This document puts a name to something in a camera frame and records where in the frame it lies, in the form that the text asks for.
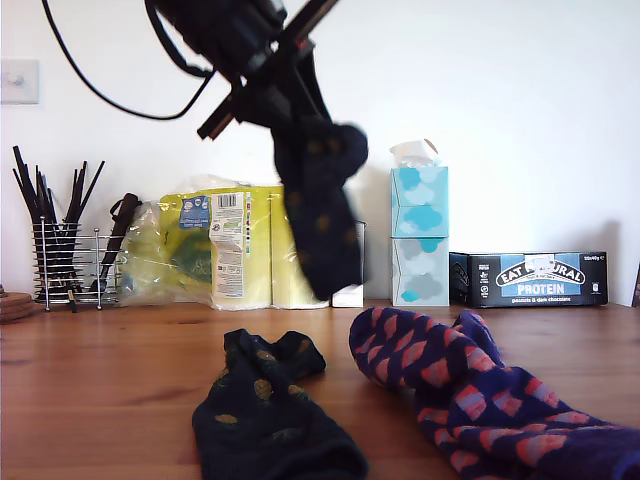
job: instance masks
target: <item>barcode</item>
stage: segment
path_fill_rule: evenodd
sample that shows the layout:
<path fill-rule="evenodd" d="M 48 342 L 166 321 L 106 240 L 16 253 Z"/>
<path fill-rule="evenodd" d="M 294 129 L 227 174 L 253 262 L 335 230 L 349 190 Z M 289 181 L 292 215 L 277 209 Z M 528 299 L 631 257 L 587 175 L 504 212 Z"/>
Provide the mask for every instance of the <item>barcode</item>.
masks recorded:
<path fill-rule="evenodd" d="M 235 195 L 219 195 L 218 208 L 236 207 L 237 198 Z"/>

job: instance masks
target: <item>eat natural logo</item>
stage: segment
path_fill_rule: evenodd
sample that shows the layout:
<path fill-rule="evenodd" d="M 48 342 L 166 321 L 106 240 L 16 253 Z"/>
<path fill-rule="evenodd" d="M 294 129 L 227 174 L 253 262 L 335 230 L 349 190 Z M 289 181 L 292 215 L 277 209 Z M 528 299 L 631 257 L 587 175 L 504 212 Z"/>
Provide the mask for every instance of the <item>eat natural logo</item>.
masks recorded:
<path fill-rule="evenodd" d="M 496 283 L 499 287 L 506 287 L 507 285 L 539 279 L 560 280 L 562 282 L 582 285 L 585 276 L 582 271 L 559 260 L 553 260 L 550 268 L 544 270 L 533 269 L 526 265 L 526 262 L 521 262 L 500 272 L 496 277 Z"/>

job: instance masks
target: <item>cork coaster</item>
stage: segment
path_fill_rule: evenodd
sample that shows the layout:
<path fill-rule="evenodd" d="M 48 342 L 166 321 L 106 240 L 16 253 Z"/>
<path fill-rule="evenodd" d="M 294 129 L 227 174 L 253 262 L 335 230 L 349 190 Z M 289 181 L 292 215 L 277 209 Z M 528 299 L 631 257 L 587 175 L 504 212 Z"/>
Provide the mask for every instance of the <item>cork coaster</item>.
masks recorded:
<path fill-rule="evenodd" d="M 0 323 L 18 320 L 33 313 L 33 302 L 0 308 Z"/>
<path fill-rule="evenodd" d="M 25 303 L 31 302 L 32 298 L 28 293 L 9 293 L 6 297 L 0 298 L 0 310 L 5 307 L 24 305 Z"/>

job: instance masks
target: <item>protein bar box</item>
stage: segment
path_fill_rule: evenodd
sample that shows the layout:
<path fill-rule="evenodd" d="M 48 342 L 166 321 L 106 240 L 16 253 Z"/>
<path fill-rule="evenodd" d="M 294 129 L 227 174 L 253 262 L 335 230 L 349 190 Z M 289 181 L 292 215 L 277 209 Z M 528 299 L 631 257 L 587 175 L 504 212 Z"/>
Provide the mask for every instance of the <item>protein bar box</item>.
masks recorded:
<path fill-rule="evenodd" d="M 449 254 L 451 301 L 473 308 L 606 305 L 607 254 Z"/>

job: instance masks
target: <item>purple patterned sock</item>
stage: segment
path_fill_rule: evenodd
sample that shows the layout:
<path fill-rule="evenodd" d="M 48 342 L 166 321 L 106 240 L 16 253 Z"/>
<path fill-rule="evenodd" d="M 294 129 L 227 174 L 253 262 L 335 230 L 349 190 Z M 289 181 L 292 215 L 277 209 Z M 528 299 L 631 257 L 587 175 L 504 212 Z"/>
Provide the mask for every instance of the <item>purple patterned sock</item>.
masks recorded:
<path fill-rule="evenodd" d="M 415 389 L 418 422 L 465 480 L 640 479 L 640 431 L 571 409 L 527 371 L 508 368 L 482 318 L 453 327 L 369 309 L 351 327 L 358 368 Z"/>

